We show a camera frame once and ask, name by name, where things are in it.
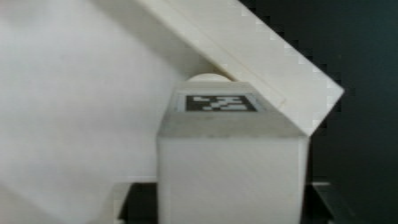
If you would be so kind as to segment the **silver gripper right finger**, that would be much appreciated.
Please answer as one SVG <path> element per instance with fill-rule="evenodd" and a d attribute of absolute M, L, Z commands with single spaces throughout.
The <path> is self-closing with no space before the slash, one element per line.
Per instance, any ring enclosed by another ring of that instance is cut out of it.
<path fill-rule="evenodd" d="M 306 224 L 358 224 L 360 220 L 329 182 L 313 182 L 306 202 Z"/>

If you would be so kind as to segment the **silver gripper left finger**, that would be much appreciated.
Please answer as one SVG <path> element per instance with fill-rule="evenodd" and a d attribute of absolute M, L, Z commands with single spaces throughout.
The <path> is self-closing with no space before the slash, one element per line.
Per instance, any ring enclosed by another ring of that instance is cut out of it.
<path fill-rule="evenodd" d="M 100 224 L 159 224 L 157 183 L 125 182 L 111 189 Z"/>

